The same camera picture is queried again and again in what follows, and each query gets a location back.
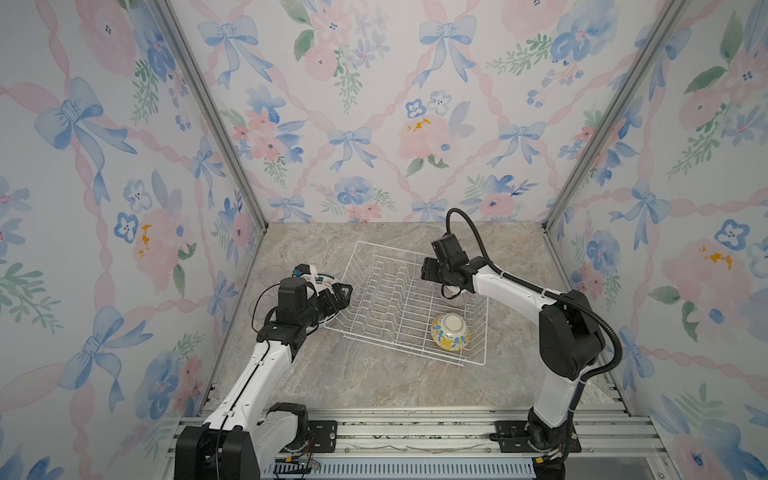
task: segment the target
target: metal corner post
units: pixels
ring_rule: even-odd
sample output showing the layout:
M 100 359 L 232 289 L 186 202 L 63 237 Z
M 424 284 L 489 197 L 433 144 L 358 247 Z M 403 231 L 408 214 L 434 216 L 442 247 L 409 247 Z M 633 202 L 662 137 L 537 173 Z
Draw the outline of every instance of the metal corner post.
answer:
M 581 185 L 581 182 L 587 175 L 590 167 L 594 163 L 594 159 L 600 153 L 605 142 L 611 136 L 611 132 L 621 120 L 621 116 L 627 110 L 630 102 L 632 102 L 646 73 L 653 67 L 653 62 L 656 61 L 657 56 L 661 54 L 664 46 L 674 33 L 675 25 L 677 25 L 689 4 L 690 0 L 669 0 L 665 5 L 664 10 L 650 30 L 648 41 L 640 50 L 640 53 L 637 54 L 637 57 L 627 71 L 626 80 L 619 87 L 618 92 L 608 105 L 602 120 L 595 129 L 592 140 L 590 140 L 584 147 L 584 153 L 581 155 L 581 159 L 576 163 L 573 171 L 565 181 L 563 189 L 557 196 L 554 206 L 549 210 L 549 213 L 544 219 L 544 229 L 546 233 L 549 233 L 550 230 L 552 230 L 565 212 L 565 209 L 568 208 L 568 203 L 571 201 L 571 198 L 574 196 L 579 185 Z
M 219 116 L 213 96 L 205 85 L 203 74 L 192 55 L 189 42 L 179 24 L 174 8 L 170 5 L 170 0 L 148 0 L 147 3 L 160 24 L 161 30 L 166 35 L 174 56 L 187 74 L 187 80 L 193 95 L 197 99 L 205 119 L 211 125 L 212 136 L 221 150 L 224 161 L 227 162 L 227 166 L 233 173 L 237 189 L 242 192 L 248 210 L 256 219 L 260 230 L 262 232 L 266 231 L 266 217 L 259 208 L 256 194 L 253 192 L 245 170 L 238 160 L 232 140 L 227 135 L 227 128 Z

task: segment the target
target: floral wallpaper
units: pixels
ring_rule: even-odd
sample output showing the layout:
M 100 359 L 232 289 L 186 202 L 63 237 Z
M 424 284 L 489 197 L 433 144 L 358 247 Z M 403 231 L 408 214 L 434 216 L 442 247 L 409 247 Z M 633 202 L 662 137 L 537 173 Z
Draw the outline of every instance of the floral wallpaper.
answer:
M 399 222 L 543 220 L 665 1 L 171 3 L 269 221 Z
M 148 6 L 0 18 L 0 479 L 150 478 L 258 231 Z
M 768 478 L 767 112 L 768 2 L 693 0 L 551 232 L 686 480 Z

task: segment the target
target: wallpaper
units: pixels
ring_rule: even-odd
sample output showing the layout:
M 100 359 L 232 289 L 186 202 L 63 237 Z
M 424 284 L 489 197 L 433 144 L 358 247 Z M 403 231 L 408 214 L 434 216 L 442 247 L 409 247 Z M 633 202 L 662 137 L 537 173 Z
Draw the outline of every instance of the wallpaper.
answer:
M 0 479 L 150 478 L 257 229 L 143 2 L 11 2 L 0 42 Z
M 664 3 L 172 1 L 279 222 L 542 220 Z
M 693 0 L 551 233 L 686 480 L 768 478 L 767 111 L 768 2 Z

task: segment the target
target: white wire dish rack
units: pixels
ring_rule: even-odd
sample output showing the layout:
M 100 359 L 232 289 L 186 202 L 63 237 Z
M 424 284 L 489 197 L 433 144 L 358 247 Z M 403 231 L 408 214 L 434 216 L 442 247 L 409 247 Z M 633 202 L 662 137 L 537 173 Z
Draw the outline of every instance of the white wire dish rack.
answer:
M 344 336 L 405 353 L 464 365 L 485 364 L 488 298 L 473 295 L 462 307 L 448 305 L 440 285 L 421 280 L 423 253 L 358 242 L 341 281 L 353 287 L 349 306 L 325 322 Z M 459 314 L 472 338 L 461 350 L 441 349 L 429 332 L 439 313 Z

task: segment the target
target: black mounting plate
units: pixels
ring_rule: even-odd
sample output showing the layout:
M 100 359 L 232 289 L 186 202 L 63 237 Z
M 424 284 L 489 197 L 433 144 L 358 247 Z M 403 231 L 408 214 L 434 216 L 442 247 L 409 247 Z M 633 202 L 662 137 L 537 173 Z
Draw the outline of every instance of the black mounting plate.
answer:
M 333 453 L 336 451 L 336 420 L 310 420 L 310 435 L 314 438 L 310 446 L 312 453 Z
M 496 433 L 504 437 L 513 437 L 510 439 L 499 439 L 498 446 L 501 448 L 502 453 L 538 453 L 531 447 L 523 438 L 527 436 L 525 433 L 525 424 L 528 423 L 525 420 L 498 420 L 494 422 L 496 427 Z M 576 439 L 571 440 L 570 453 L 579 453 L 581 451 L 581 443 Z

